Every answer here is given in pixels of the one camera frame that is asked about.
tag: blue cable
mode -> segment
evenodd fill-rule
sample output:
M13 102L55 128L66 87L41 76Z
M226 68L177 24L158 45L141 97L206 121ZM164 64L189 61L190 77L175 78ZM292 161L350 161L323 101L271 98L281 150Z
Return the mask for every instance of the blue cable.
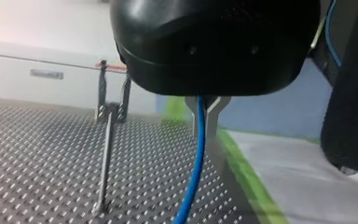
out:
M333 3L331 4L326 18L326 25L324 28L324 36L326 38L326 44L327 47L330 49L331 55L333 56L334 61L336 61L338 67L341 66L341 60L339 59L336 50L334 49L333 43L330 38L330 24L331 24L331 18L333 16L334 8L336 7L336 0L333 0Z
M197 150L197 157L194 163L193 175L191 176L190 183L187 186L187 192L185 199L180 206L179 213L176 216L174 224L185 224L188 213L191 209L194 196L196 195L197 188L199 187L200 176L202 172L203 157L205 152L205 114L204 114L204 102L202 97L197 97L198 113L199 113L199 144Z

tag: diamond plate surface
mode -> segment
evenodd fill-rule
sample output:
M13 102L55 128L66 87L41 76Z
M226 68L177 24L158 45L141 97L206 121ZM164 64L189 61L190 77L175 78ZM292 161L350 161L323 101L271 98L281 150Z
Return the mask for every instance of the diamond plate surface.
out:
M92 116L0 105L0 223L172 223L197 150L188 128L117 124L109 213L94 217L104 128ZM249 223L222 179L207 152L188 223Z

